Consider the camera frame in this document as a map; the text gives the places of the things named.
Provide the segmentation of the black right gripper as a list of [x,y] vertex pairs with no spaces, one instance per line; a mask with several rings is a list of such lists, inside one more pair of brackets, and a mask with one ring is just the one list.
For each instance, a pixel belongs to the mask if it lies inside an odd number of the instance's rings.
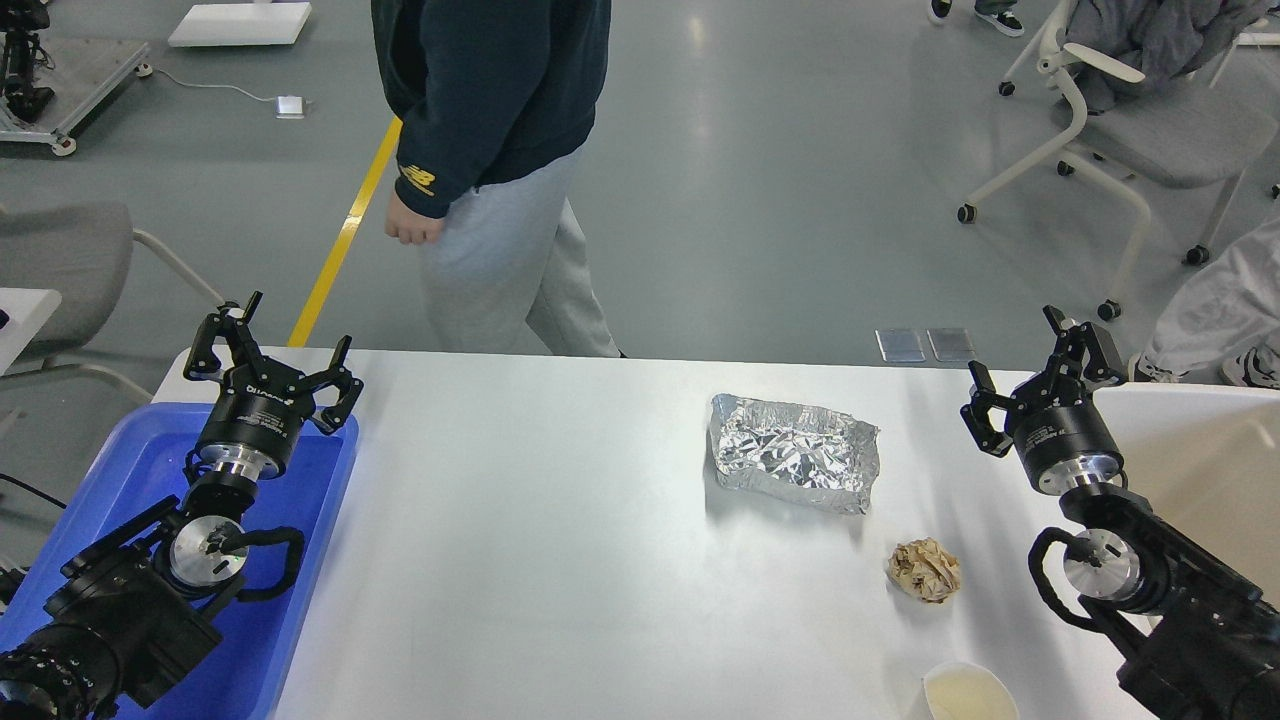
[[1100,388],[1129,382],[1126,364],[1105,328],[1075,322],[1052,305],[1042,313],[1056,337],[1046,369],[1004,396],[987,365],[969,361],[974,386],[961,419],[983,452],[1004,457],[1015,448],[1032,489],[1042,495],[1123,486],[1123,455],[1100,411],[1087,402]]

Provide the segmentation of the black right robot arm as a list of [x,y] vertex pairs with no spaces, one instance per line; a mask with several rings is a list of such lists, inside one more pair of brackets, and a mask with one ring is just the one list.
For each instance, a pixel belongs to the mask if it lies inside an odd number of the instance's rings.
[[1123,455],[1093,393],[1126,377],[1110,333],[1053,306],[1044,369],[1001,395],[968,364],[960,410],[977,447],[1015,452],[1032,489],[1080,525],[1043,529],[1028,568],[1043,603],[1105,635],[1123,656],[1117,684],[1160,719],[1275,719],[1277,610],[1262,589],[1130,491]]

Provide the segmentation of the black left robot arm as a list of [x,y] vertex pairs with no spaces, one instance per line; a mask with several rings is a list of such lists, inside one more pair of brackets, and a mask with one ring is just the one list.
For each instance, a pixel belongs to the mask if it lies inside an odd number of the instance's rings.
[[346,366],[349,336],[312,374],[265,355],[250,329],[261,297],[227,301],[200,324],[184,375],[220,395],[186,456],[188,489],[61,566],[50,621],[3,653],[5,719],[111,719],[122,696],[148,707],[218,647],[223,609],[296,584],[305,533],[247,530],[243,518],[260,483],[284,475],[305,424],[338,432],[364,383]]

